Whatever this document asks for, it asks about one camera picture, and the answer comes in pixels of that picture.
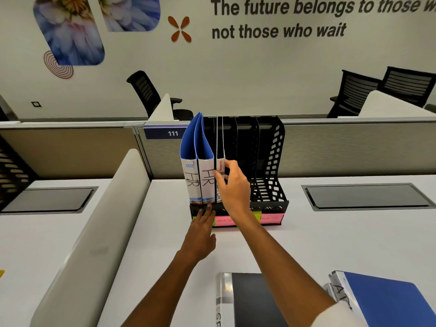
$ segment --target wall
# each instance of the wall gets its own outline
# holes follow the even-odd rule
[[[236,16],[214,15],[211,0],[160,0],[161,20],[150,32],[108,32],[97,0],[89,0],[105,48],[95,66],[74,66],[70,79],[52,75],[43,63],[48,45],[33,15],[35,0],[1,0],[0,94],[20,118],[127,117],[146,115],[126,79],[142,69],[163,96],[183,99],[181,108],[213,115],[328,113],[337,95],[342,69],[382,78],[386,66],[435,72],[436,11],[378,13],[374,9],[335,14],[245,15],[245,0]],[[172,16],[192,37],[187,43]],[[318,26],[346,23],[343,36],[317,37]],[[313,27],[309,37],[283,37],[283,27]],[[277,27],[276,38],[238,37],[239,25]],[[213,39],[213,28],[236,27],[235,38]],[[30,103],[38,101],[42,108]],[[436,93],[429,101],[436,103]]]

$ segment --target person's left hand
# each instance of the person's left hand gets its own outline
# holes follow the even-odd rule
[[[191,260],[193,264],[197,264],[200,260],[206,258],[216,246],[215,234],[211,235],[212,225],[215,220],[215,211],[212,211],[212,204],[208,204],[206,212],[203,210],[193,218],[188,232],[183,241],[180,253]]]

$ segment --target white desk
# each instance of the white desk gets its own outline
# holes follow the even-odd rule
[[[288,178],[290,201],[281,226],[267,229],[319,283],[335,269],[415,283],[436,309],[436,210],[323,211],[309,205],[301,185],[413,182],[436,201],[436,176]],[[164,199],[171,197],[171,202]],[[180,248],[191,221],[184,180],[153,180],[98,324],[119,327]],[[258,273],[236,228],[216,229],[217,247],[194,269],[174,326],[215,323],[215,275]]]
[[[29,187],[98,186],[82,213],[0,215],[0,325],[27,327],[111,179],[35,181]]]

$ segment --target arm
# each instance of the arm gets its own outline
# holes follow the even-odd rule
[[[171,324],[192,270],[215,249],[215,234],[211,235],[215,211],[211,212],[211,209],[209,204],[203,217],[200,210],[192,220],[181,249],[123,327],[167,327]]]
[[[290,326],[309,327],[335,301],[260,225],[250,210],[250,183],[236,161],[226,161],[230,168],[228,184],[215,172],[221,198],[259,268],[283,317]]]

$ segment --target black office chair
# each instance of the black office chair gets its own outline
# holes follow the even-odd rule
[[[435,83],[435,73],[388,67],[379,91],[422,108]]]
[[[161,102],[161,97],[157,93],[157,90],[154,88],[149,77],[144,71],[137,71],[128,77],[127,82],[134,87],[139,99],[142,104],[144,104],[148,117],[150,117],[157,105]],[[175,103],[182,102],[181,98],[170,98],[170,100],[171,108],[173,108]],[[173,110],[173,117],[177,120],[192,120],[193,112],[186,109],[176,109]]]
[[[327,118],[338,116],[358,116],[368,94],[377,90],[379,79],[362,76],[357,73],[342,70],[341,88],[338,96],[330,98],[334,101],[333,108]]]

